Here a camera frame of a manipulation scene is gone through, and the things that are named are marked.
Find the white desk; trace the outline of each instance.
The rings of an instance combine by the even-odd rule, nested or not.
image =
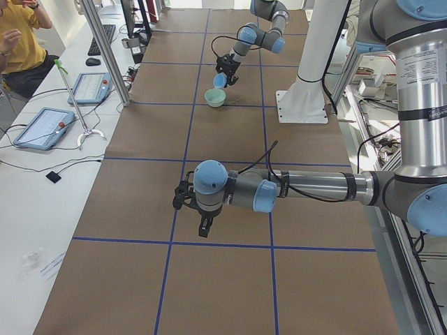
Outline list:
[[[103,23],[116,24],[115,41],[112,50],[119,69],[125,74],[133,66],[130,50],[122,47],[119,33],[124,20],[121,15],[102,15]],[[67,80],[74,84],[81,72],[107,71],[104,62],[100,66],[88,67],[85,59],[91,42],[91,31],[84,25],[61,56],[62,65],[69,72]],[[50,89],[64,88],[64,82],[54,67],[36,93]],[[62,110],[75,110],[67,104],[66,91],[40,95],[30,100],[14,124],[27,124],[42,107],[54,107]],[[81,107],[87,113],[92,107]],[[97,108],[101,118],[97,129],[110,139],[118,122],[122,104],[117,92]],[[98,121],[94,113],[85,117],[92,127]],[[20,127],[13,128],[10,136],[13,140]],[[78,136],[83,133],[82,125],[75,122],[67,131],[57,147],[74,148]],[[98,156],[104,153],[108,141],[98,135],[89,136],[80,150],[32,151],[9,147],[0,149],[0,159],[15,165],[36,170],[79,159],[85,156]],[[9,144],[6,136],[0,141],[0,147]],[[100,163],[80,163],[64,170],[62,179],[53,184],[45,178],[49,172],[27,172],[0,163],[0,334],[29,335],[43,312],[48,295],[56,276],[45,279],[39,271],[58,255],[66,251],[73,231],[95,180]],[[62,167],[52,169],[60,171]],[[45,259],[27,276],[21,271],[21,257],[39,248],[44,250]]]

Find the person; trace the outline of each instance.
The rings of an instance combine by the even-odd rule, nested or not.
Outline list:
[[[0,0],[0,72],[15,93],[31,98],[58,56],[49,55],[33,28],[49,29],[52,21],[37,0]]]

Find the bowl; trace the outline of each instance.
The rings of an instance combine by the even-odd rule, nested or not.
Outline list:
[[[205,92],[205,100],[211,107],[220,107],[224,104],[226,93],[222,89],[209,89]]]

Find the green handle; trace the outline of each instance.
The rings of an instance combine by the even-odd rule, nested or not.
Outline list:
[[[68,74],[68,71],[62,67],[62,62],[60,60],[55,59],[54,63],[56,64],[56,66],[59,70],[63,70],[66,74]]]

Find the floor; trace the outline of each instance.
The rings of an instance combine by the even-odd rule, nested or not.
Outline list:
[[[198,213],[172,207],[199,162],[239,170],[274,140],[274,168],[352,172],[336,116],[277,120],[275,92],[295,81],[306,38],[303,11],[291,11],[282,54],[250,52],[226,104],[206,105],[212,39],[253,20],[248,10],[162,14],[35,334],[400,333],[360,204],[224,207],[208,239]],[[219,54],[233,44],[217,41]]]
[[[24,103],[20,100],[11,99],[10,101],[0,94],[0,129],[6,130],[20,113]],[[3,131],[0,130],[0,138],[3,137]]]

